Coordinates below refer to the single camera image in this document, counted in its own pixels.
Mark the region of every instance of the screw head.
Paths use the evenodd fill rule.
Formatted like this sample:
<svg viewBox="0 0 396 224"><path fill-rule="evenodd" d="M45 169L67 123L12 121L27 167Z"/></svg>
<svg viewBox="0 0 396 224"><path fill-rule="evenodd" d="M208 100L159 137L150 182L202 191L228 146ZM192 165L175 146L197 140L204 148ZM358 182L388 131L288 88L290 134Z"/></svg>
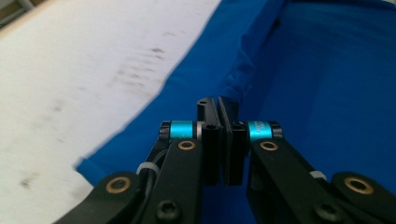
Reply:
<svg viewBox="0 0 396 224"><path fill-rule="evenodd" d="M157 219L161 223L177 223L181 218L181 209L174 201L162 201L157 206Z"/></svg>
<svg viewBox="0 0 396 224"><path fill-rule="evenodd" d="M330 223L339 223L344 221L344 215L338 205L331 202L318 203L313 206L315 214L322 220Z"/></svg>

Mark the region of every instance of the white cable tie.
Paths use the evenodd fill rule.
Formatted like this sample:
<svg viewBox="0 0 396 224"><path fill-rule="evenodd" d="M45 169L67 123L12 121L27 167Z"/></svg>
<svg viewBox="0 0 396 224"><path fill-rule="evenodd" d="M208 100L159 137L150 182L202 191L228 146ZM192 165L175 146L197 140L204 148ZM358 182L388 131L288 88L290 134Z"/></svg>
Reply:
<svg viewBox="0 0 396 224"><path fill-rule="evenodd" d="M145 162L140 163L139 167L137 167L136 173L139 174L140 171L143 169L153 170L155 172L156 176L160 175L160 168L155 163L153 163L151 161L145 161Z"/></svg>
<svg viewBox="0 0 396 224"><path fill-rule="evenodd" d="M321 171L311 171L311 172L309 172L309 174L311 174L312 177L314 177L315 179L323 178L324 180L327 181L326 175L324 175Z"/></svg>

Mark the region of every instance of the blue fabric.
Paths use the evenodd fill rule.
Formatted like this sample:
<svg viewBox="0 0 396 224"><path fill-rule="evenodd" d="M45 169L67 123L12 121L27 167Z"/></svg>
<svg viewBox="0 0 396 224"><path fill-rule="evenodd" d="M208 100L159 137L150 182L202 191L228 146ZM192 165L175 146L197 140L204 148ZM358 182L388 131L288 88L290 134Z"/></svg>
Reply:
<svg viewBox="0 0 396 224"><path fill-rule="evenodd" d="M327 176L359 172L396 193L394 5L293 2L270 29L283 4L223 1L161 94L78 171L93 185L134 171L163 120L195 120L196 101L221 94L241 120L277 120ZM205 187L203 223L254 223L245 186Z"/></svg>

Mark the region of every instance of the table surface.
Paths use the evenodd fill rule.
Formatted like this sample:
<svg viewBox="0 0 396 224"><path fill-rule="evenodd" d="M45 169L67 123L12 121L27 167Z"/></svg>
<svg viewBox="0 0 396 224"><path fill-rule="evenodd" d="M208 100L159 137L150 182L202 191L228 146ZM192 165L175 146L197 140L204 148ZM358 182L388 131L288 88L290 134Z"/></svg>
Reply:
<svg viewBox="0 0 396 224"><path fill-rule="evenodd" d="M75 171L145 107L219 0L49 0L0 32L0 223L51 223Z"/></svg>

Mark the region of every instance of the black metal bracket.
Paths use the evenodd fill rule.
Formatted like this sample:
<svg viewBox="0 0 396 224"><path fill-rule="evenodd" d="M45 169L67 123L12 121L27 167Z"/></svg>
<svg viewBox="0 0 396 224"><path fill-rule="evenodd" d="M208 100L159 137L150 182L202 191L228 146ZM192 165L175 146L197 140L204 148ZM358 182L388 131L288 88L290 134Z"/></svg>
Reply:
<svg viewBox="0 0 396 224"><path fill-rule="evenodd" d="M137 175L104 178L57 223L199 223L203 185L242 183L258 223L396 223L396 197L363 175L328 183L273 121L239 121L238 103L197 102L196 121L164 121Z"/></svg>

